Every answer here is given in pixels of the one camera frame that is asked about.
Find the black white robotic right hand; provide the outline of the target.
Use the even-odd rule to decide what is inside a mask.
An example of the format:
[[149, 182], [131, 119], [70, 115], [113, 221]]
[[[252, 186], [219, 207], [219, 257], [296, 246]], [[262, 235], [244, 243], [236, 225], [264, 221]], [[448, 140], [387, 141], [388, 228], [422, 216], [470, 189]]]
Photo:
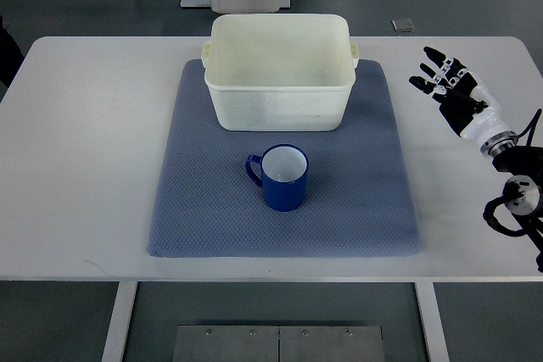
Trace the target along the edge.
[[457, 58], [432, 47], [423, 51], [434, 65], [420, 64], [424, 75], [409, 82], [439, 105], [453, 132], [492, 158], [516, 146], [518, 134], [501, 119], [501, 107], [482, 80]]

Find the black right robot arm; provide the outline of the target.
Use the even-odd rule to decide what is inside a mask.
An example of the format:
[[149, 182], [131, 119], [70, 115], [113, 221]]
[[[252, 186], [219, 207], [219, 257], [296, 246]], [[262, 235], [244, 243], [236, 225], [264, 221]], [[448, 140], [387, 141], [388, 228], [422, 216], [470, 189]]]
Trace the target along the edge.
[[[532, 141], [541, 114], [538, 109], [520, 134], [502, 132], [484, 144], [484, 153], [492, 158], [495, 169], [511, 175], [501, 195], [485, 205], [484, 221], [507, 237], [528, 237], [538, 250], [542, 249], [542, 148]], [[500, 206], [518, 223], [517, 230], [496, 218], [495, 211]]]

